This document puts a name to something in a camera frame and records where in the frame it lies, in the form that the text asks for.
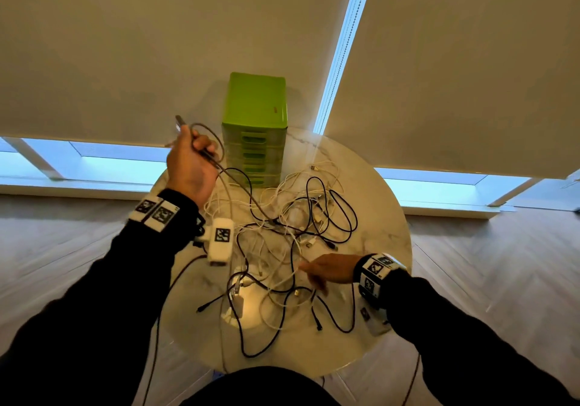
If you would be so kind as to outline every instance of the green top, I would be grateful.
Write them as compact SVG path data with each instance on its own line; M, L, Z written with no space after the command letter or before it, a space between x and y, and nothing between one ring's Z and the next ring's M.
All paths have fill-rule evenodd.
M232 72L223 124L287 128L286 79Z

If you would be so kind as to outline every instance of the green storage box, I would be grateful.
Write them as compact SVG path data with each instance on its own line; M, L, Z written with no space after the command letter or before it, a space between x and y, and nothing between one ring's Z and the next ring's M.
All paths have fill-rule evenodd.
M287 128L286 79L230 75L221 123L228 167L241 169L252 186L278 186ZM247 184L243 175L231 174Z

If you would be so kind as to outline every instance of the marble table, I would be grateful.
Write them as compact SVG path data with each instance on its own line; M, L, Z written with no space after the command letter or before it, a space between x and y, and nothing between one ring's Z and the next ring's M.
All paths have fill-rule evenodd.
M325 181L332 183L334 181L332 174L310 170L310 164L327 160L334 161L340 170L338 178L344 188L343 196L355 210L359 220L358 229L347 243L338 245L338 252L343 254L388 252L405 264L411 272L411 238L407 222L401 206L381 176L366 161L345 146L308 131L288 129L282 179L293 172L307 172L298 178L292 190L304 191L306 180L310 175L318 175ZM330 163L323 162L319 166L325 167L334 174L338 173L338 170ZM152 191L155 193L160 191L164 188L165 183L166 174L160 177ZM219 194L221 199L225 199L226 196L220 182L217 183L216 189L216 194ZM338 192L341 191L338 184L335 184L334 189ZM248 196L239 187L231 186L230 191L234 200L247 203ZM261 192L261 190L256 190L255 197L258 198ZM229 207L225 205L227 202L222 200L221 203L216 216L228 217ZM274 216L277 215L276 212L279 212L282 205L274 203L267 206L265 210ZM339 212L335 211L334 215L333 219L336 218L338 224L347 226L346 220L340 219ZM296 225L299 225L300 219L305 218L305 216L297 211L297 215L289 218L295 218ZM234 206L233 219L238 225L253 221L247 206L238 204ZM288 261L289 243L285 237L269 231L263 232L265 242L273 253L278 256L286 254L285 258ZM336 237L336 239L344 236L343 233L331 230L328 234L330 238ZM257 243L261 244L261 238L255 231L246 230L240 235L240 242L244 251L250 251ZM175 279L190 259L200 253L203 252L192 245L181 251L176 256L172 279ZM302 255L308 261L326 253L331 253L331 250L322 242L316 242L311 248L302 248ZM276 265L274 257L268 254L265 248L260 257L264 258L262 264L265 270L274 270L273 267ZM256 274L256 265L252 264L254 260L261 260L257 255L250 256L250 267ZM236 248L232 259L233 271L240 269L242 261L242 256ZM295 255L295 267L300 261L299 255ZM278 271L278 275L273 278L276 282L284 278L284 274L286 277L290 274L289 265L283 264L278 268ZM224 292L227 278L228 269L226 267L210 267L203 260L193 263L183 273L169 294L161 317L161 328L169 332L183 351L192 359L218 371L233 372L250 366L281 366L315 378L331 373L359 359L382 338L370 334L363 323L359 309L356 310L354 330L349 334L342 333L334 326L323 305L315 300L314 309L323 326L322 331L318 331L316 328L310 313L309 303L296 308L288 308L284 329L271 348L254 359L247 359L240 351L238 326L235 319L231 318L227 300L224 304L217 301L202 313L196 313L197 307ZM296 285L311 287L306 275L301 271L296 274ZM275 334L275 330L264 325L257 311L265 290L257 285L251 285L242 288L241 294L244 298L241 321L245 350L248 354L256 353L263 349ZM299 303L307 299L308 296L308 292L301 291L298 296L292 295L288 304ZM355 297L358 307L361 301L356 288ZM330 284L330 294L324 299L339 325L348 329L352 321L350 285ZM263 304L262 314L272 325L279 325L281 309L268 299Z

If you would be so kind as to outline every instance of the roller blind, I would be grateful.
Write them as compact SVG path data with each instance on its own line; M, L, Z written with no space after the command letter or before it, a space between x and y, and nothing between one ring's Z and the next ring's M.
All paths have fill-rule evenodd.
M348 0L0 0L0 135L163 145L219 128L230 72L311 128Z
M325 135L376 167L580 167L580 0L366 0Z

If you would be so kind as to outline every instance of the herringbone floor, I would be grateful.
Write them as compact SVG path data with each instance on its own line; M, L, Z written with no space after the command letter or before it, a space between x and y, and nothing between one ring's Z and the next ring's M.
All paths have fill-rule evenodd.
M26 319L107 251L133 205L0 196L0 353ZM414 274L580 397L580 219L519 209L489 222L408 221ZM148 405L179 404L210 380L163 334L159 355ZM398 405L416 358L413 346L389 334L375 352L327 376L325 387L344 405ZM438 404L420 376L408 402L418 404Z

